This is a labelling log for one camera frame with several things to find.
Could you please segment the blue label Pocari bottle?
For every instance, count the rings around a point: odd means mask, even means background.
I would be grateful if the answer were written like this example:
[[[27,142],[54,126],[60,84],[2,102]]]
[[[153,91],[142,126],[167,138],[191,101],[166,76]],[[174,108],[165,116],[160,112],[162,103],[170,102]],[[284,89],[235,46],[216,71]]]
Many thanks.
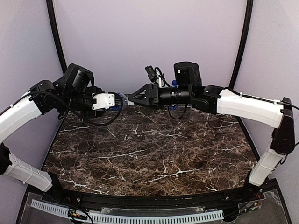
[[[120,93],[120,92],[118,92],[117,94],[119,95],[119,97],[122,100],[122,107],[121,107],[121,103],[119,102],[119,98],[116,98],[115,99],[115,100],[117,100],[116,105],[113,107],[110,107],[109,108],[110,111],[119,111],[119,110],[123,110],[127,106],[134,105],[134,102],[129,101],[129,98],[127,95]]]

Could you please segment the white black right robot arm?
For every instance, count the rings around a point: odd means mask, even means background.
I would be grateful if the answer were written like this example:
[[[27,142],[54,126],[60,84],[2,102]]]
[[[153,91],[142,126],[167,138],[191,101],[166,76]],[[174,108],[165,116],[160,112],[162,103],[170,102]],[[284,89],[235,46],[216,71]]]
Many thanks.
[[[272,142],[248,176],[248,183],[261,186],[281,160],[296,147],[293,109],[289,98],[271,100],[236,92],[229,87],[203,86],[199,65],[193,62],[174,64],[175,86],[160,85],[159,68],[145,67],[150,83],[129,95],[136,105],[160,108],[185,104],[210,114],[233,115],[271,126]]]

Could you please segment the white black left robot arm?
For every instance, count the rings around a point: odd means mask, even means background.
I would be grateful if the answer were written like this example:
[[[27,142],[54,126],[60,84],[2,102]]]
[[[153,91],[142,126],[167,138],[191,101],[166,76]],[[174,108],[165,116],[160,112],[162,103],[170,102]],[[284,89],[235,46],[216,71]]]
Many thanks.
[[[0,173],[31,185],[42,192],[61,191],[57,176],[23,162],[3,143],[26,123],[56,109],[59,119],[72,111],[86,122],[95,125],[91,118],[100,117],[110,108],[121,110],[134,105],[122,93],[104,92],[94,85],[93,73],[79,65],[70,64],[64,75],[51,82],[43,80],[32,86],[15,103],[0,114]]]

